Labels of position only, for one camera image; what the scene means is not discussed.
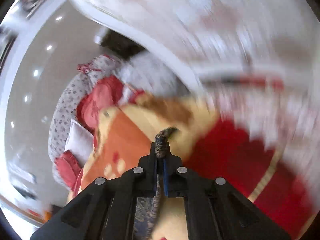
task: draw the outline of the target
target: white cushion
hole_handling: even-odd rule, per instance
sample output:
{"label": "white cushion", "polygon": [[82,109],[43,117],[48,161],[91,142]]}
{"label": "white cushion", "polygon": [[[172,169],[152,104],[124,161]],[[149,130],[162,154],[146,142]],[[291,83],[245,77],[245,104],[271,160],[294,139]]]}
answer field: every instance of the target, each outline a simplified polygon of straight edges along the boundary
{"label": "white cushion", "polygon": [[64,148],[70,150],[83,167],[92,152],[93,135],[77,121],[71,120],[70,133]]}

